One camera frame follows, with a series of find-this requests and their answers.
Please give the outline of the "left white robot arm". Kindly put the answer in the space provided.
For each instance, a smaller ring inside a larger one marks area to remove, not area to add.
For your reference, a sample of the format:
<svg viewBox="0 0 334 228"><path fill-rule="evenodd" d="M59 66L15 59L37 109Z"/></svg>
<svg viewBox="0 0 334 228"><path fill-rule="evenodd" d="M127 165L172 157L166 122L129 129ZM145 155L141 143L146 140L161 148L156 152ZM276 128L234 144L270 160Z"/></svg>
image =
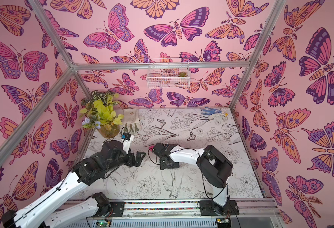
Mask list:
<svg viewBox="0 0 334 228"><path fill-rule="evenodd" d="M73 166L66 177L55 187L25 208L10 210L2 216L5 228L49 228L47 218L64 202L99 179L108 178L121 166L138 167L145 158L144 152L131 152L130 142L109 141L100 152Z"/></svg>

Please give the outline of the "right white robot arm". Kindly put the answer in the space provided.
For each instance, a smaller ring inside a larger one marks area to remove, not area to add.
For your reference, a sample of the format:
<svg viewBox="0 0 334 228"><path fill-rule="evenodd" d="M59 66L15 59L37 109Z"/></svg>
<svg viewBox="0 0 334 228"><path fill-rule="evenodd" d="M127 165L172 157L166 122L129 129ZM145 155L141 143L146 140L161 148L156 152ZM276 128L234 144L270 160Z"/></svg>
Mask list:
<svg viewBox="0 0 334 228"><path fill-rule="evenodd" d="M208 197L215 205L224 207L229 201L228 179L233 164L212 145L206 148L184 148L177 144L157 143L151 152L159 158L160 169L177 169L180 163L199 168L203 181L213 187L213 196Z"/></svg>

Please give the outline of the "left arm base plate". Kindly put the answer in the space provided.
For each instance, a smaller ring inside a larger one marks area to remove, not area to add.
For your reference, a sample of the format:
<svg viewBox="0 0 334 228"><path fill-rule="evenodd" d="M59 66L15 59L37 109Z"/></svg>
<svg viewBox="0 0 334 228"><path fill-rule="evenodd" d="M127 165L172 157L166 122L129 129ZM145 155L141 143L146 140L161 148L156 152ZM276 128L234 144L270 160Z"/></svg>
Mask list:
<svg viewBox="0 0 334 228"><path fill-rule="evenodd" d="M98 209L96 215L105 218L122 217L124 213L124 208L124 201L112 201L101 206Z"/></svg>

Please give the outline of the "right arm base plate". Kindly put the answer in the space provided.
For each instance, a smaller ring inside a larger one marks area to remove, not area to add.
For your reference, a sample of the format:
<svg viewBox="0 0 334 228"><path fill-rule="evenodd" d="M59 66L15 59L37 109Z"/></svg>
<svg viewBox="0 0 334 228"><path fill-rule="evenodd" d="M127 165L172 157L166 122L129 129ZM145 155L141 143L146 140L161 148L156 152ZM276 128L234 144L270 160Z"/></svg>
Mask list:
<svg viewBox="0 0 334 228"><path fill-rule="evenodd" d="M202 216L240 215L235 200L229 200L224 206L218 205L213 200L201 200L197 206Z"/></svg>

